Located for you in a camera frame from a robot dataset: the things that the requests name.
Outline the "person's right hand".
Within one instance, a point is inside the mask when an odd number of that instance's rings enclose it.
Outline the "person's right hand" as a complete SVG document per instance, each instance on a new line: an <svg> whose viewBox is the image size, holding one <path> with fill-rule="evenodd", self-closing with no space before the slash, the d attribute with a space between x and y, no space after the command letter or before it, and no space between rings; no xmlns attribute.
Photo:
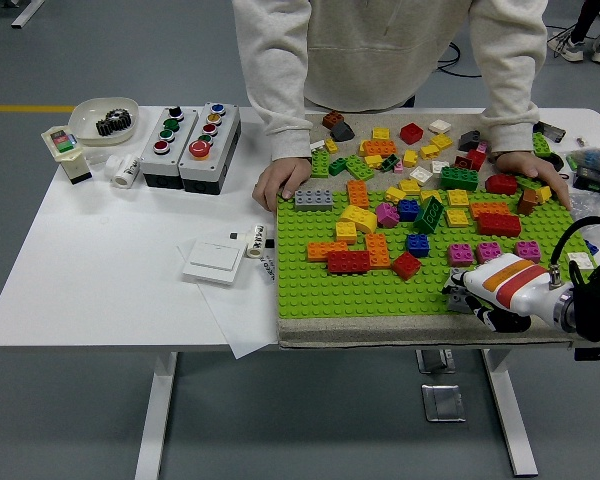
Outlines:
<svg viewBox="0 0 600 480"><path fill-rule="evenodd" d="M266 211L275 212L278 195L284 200L291 199L311 174L312 165L308 158L286 157L274 160L260 174L252 197Z"/></svg>

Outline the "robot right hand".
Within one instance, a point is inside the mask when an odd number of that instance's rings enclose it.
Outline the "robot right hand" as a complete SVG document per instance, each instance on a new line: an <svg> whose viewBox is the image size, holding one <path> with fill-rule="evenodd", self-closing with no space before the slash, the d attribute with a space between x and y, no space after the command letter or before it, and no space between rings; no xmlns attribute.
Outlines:
<svg viewBox="0 0 600 480"><path fill-rule="evenodd" d="M545 269L513 253L473 270L452 270L442 292L458 295L495 332L524 332L532 316L564 332L575 331L573 285L561 280L558 268Z"/></svg>

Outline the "person's left hand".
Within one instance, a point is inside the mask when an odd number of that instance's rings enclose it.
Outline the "person's left hand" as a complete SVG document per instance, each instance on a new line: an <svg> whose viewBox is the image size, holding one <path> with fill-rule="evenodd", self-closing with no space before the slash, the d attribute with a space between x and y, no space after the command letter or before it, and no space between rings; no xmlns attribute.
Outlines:
<svg viewBox="0 0 600 480"><path fill-rule="evenodd" d="M528 178L545 182L567 210L572 208L566 181L551 163L537 157L534 153L529 151L498 153L494 157L494 164L503 173L522 174Z"/></svg>

